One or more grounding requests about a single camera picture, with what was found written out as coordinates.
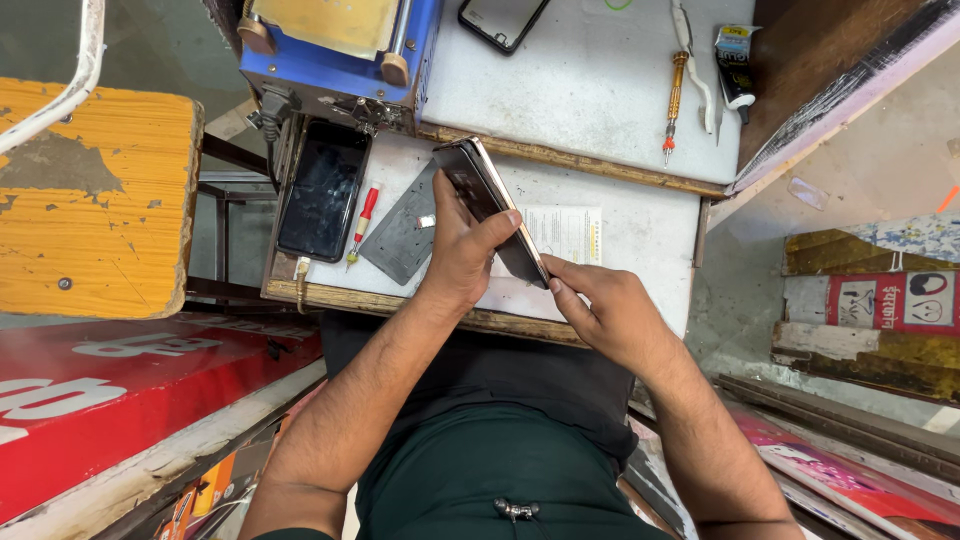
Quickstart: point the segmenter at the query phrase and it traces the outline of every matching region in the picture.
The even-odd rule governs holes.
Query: red sign board
[[[827,324],[960,335],[956,272],[830,276]]]
[[[199,313],[0,331],[0,523],[320,354],[315,330]]]

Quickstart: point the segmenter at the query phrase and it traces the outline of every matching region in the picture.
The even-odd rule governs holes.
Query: concrete floor
[[[79,5],[12,2],[4,15],[0,76],[67,82],[76,61]],[[207,121],[249,97],[235,57],[200,0],[110,0],[105,39],[102,86],[186,95],[204,104]],[[831,193],[825,212],[789,195],[785,177],[710,232],[704,267],[694,279],[686,336],[705,371],[762,376],[917,426],[940,409],[800,376],[773,365],[769,347],[773,324],[783,313],[780,258],[787,234],[927,213],[960,178],[960,160],[946,150],[946,140],[960,136],[957,87],[960,49],[954,47],[795,167],[790,176]],[[263,153],[253,130],[232,141]],[[202,164],[203,170],[230,168],[209,157]],[[927,188],[905,200],[898,190],[904,182]],[[275,209],[275,203],[231,209],[233,281],[260,284]],[[198,197],[190,275],[213,277],[213,216],[212,199]],[[72,321],[0,314],[0,328]]]
[[[960,184],[960,45],[916,73],[707,235],[686,344],[708,372],[759,376],[914,426],[938,405],[799,375],[769,359],[783,315],[784,237],[932,213]],[[830,194],[824,211],[787,192],[794,176]],[[948,209],[960,209],[960,198]],[[949,435],[960,436],[957,427]]]

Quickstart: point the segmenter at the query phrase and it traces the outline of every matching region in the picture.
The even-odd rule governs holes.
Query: red screwdriver
[[[360,259],[357,256],[357,250],[360,249],[360,240],[363,240],[363,234],[367,231],[367,226],[370,225],[370,216],[373,214],[376,197],[380,194],[382,187],[383,184],[380,182],[374,182],[370,186],[370,191],[367,192],[367,200],[364,201],[363,211],[360,212],[360,218],[357,219],[356,231],[353,232],[353,249],[347,254],[347,270],[350,269],[351,264]]]

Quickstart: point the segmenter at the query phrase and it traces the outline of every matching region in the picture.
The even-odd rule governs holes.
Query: hairy arm
[[[492,250],[520,225],[516,210],[478,224],[452,184],[434,177],[433,257],[416,294],[300,412],[260,480],[241,540],[279,528],[339,539],[347,492],[460,319],[487,290]]]
[[[802,539],[763,460],[636,275],[541,256],[555,276],[557,308],[577,334],[647,386],[670,478],[700,535]]]
[[[340,538],[347,492],[461,315],[415,295],[387,321],[286,432],[241,538],[288,527]]]

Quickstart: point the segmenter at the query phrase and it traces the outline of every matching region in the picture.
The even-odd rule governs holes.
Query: black glue tube
[[[756,101],[754,77],[750,72],[750,39],[758,26],[727,25],[720,29],[714,44],[720,83],[727,108],[740,113],[744,124],[750,123],[747,108]]]

